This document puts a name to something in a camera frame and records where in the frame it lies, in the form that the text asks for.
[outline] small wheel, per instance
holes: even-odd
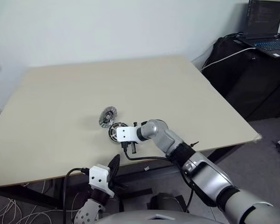
[[[118,143],[118,141],[117,141],[117,135],[116,135],[116,129],[117,129],[118,127],[127,127],[127,125],[126,125],[125,123],[121,123],[121,122],[115,123],[115,124],[113,124],[113,125],[109,128],[109,132],[108,132],[108,133],[109,133],[110,139],[111,139],[112,141],[116,142],[116,143]]]

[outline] beige tabletop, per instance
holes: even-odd
[[[54,178],[76,167],[107,165],[116,154],[98,118],[164,120],[203,151],[260,139],[183,56],[31,68],[0,116],[0,186]],[[163,156],[152,141],[132,156]]]

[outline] black connector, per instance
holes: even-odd
[[[128,141],[122,141],[121,142],[121,147],[122,147],[124,152],[127,151],[128,144],[129,144]]]
[[[81,173],[84,173],[85,175],[89,176],[89,168],[82,168]]]

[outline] gray floor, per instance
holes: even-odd
[[[249,190],[280,208],[280,153],[275,149],[275,145],[272,142],[280,140],[280,118],[254,121],[250,124],[262,135],[263,139],[256,143],[245,144],[218,165],[232,178],[238,187]],[[129,189],[133,191],[152,188],[153,194],[125,200],[125,210],[146,209],[150,198],[159,192],[170,193],[174,196],[183,195],[186,201],[190,194],[189,188],[183,184],[179,173],[128,182],[127,184],[129,185]],[[42,185],[43,182],[37,182],[27,187],[41,191]],[[71,206],[73,196],[69,196],[69,206]],[[81,207],[84,198],[85,193],[79,194],[75,200],[74,208]],[[6,204],[7,199],[0,197],[0,209]],[[23,215],[29,214],[34,207],[31,204],[21,202],[18,202],[18,205]],[[110,200],[105,215],[117,212],[117,205],[118,202],[116,200]],[[38,212],[41,210],[48,209],[38,207],[35,211]],[[196,195],[193,197],[189,210],[192,214],[217,220],[224,224],[228,223],[219,209],[207,207]],[[61,222],[61,212],[49,212],[48,215],[51,217],[53,223]],[[9,223],[13,217],[14,207],[6,214],[4,223]],[[20,214],[17,211],[15,220],[19,219]],[[41,215],[35,219],[34,223],[44,224],[49,223],[49,221],[48,218]]]

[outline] robotic arm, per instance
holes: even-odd
[[[182,168],[202,201],[217,206],[230,223],[280,224],[279,210],[235,187],[226,173],[169,130],[164,121],[149,120],[137,127],[119,127],[116,132],[119,142],[142,143],[152,139],[168,159]]]

